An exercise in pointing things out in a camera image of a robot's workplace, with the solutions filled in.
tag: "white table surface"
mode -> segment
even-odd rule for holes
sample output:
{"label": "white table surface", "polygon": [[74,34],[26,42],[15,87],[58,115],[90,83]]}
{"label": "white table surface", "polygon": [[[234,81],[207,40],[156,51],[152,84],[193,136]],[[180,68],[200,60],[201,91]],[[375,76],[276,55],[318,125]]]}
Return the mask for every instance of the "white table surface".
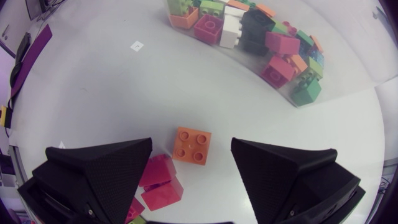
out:
{"label": "white table surface", "polygon": [[[337,162],[361,178],[366,191],[345,223],[366,220],[384,160],[373,89],[294,108],[247,68],[175,32],[161,2],[69,0],[48,23],[53,37],[27,77],[12,120],[10,142],[19,147],[28,177],[46,161],[45,148],[60,141],[72,148],[152,137],[152,155],[171,154],[177,126],[185,126],[212,133],[207,163],[174,161],[182,200],[146,208],[146,219],[256,223],[230,152],[237,137],[337,149]],[[144,44],[138,52],[130,49],[136,40]],[[142,192],[136,197],[145,205]]]}

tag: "white lego brick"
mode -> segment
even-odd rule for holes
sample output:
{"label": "white lego brick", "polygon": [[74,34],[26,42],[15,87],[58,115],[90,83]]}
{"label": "white lego brick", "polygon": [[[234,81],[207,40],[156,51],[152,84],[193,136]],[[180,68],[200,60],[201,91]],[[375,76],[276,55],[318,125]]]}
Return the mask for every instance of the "white lego brick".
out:
{"label": "white lego brick", "polygon": [[225,6],[225,9],[224,9],[224,15],[234,16],[234,17],[237,17],[239,19],[242,19],[243,14],[245,12],[246,12],[245,10],[236,9],[234,7],[231,7],[231,6]]}
{"label": "white lego brick", "polygon": [[227,4],[227,3],[229,2],[229,0],[214,0],[214,2],[219,2],[219,3]]}
{"label": "white lego brick", "polygon": [[223,32],[221,34],[220,46],[229,49],[234,48],[239,43],[239,39],[242,35],[242,24],[239,22],[239,18],[225,15]]}

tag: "transparent plastic bin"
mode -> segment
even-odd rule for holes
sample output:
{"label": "transparent plastic bin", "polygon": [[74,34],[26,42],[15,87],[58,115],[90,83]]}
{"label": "transparent plastic bin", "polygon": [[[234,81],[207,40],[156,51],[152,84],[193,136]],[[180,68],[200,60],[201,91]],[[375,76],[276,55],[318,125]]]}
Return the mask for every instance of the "transparent plastic bin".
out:
{"label": "transparent plastic bin", "polygon": [[233,58],[297,107],[398,75],[395,37],[376,0],[164,3],[174,29]]}

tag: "orange lego brick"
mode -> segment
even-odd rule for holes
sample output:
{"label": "orange lego brick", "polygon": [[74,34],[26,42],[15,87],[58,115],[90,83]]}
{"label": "orange lego brick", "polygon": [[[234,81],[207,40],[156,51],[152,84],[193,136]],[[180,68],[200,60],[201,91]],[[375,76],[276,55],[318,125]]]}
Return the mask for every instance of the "orange lego brick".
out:
{"label": "orange lego brick", "polygon": [[256,4],[256,9],[260,9],[261,12],[263,12],[265,15],[268,17],[274,17],[276,15],[276,12],[274,12],[272,9],[268,8],[264,4]]}
{"label": "orange lego brick", "polygon": [[170,22],[174,27],[190,29],[199,19],[199,10],[196,7],[190,7],[188,13],[184,16],[170,15]]}
{"label": "orange lego brick", "polygon": [[178,127],[172,158],[205,165],[210,139],[211,133]]}
{"label": "orange lego brick", "polygon": [[313,36],[313,35],[310,35],[310,37],[313,40],[314,45],[319,50],[319,52],[323,53],[323,48],[322,48],[321,44],[319,44],[318,39],[315,36]]}
{"label": "orange lego brick", "polygon": [[284,60],[294,68],[294,77],[300,75],[308,67],[307,63],[305,63],[303,58],[298,54],[286,55]]}
{"label": "orange lego brick", "polygon": [[243,4],[243,3],[235,1],[235,0],[229,0],[227,5],[238,8],[238,9],[242,9],[245,11],[248,11],[250,9],[250,6],[248,6],[247,4]]}

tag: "pile of lego bricks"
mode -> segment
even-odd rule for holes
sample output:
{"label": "pile of lego bricks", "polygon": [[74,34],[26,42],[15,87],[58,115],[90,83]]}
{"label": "pile of lego bricks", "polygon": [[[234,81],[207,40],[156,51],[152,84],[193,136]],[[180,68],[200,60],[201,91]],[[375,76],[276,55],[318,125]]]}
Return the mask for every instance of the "pile of lego bricks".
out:
{"label": "pile of lego bricks", "polygon": [[323,49],[313,35],[279,22],[263,4],[247,0],[167,0],[173,27],[190,30],[210,45],[233,49],[267,62],[258,74],[275,89],[292,82],[289,91],[295,106],[313,103],[321,92]]}
{"label": "pile of lego bricks", "polygon": [[[183,187],[178,181],[172,159],[191,164],[206,164],[211,133],[178,127],[172,157],[166,154],[154,156],[147,161],[139,181],[144,188],[141,194],[150,211],[158,210],[182,199]],[[134,198],[125,224],[143,224],[140,214],[145,207]]]}

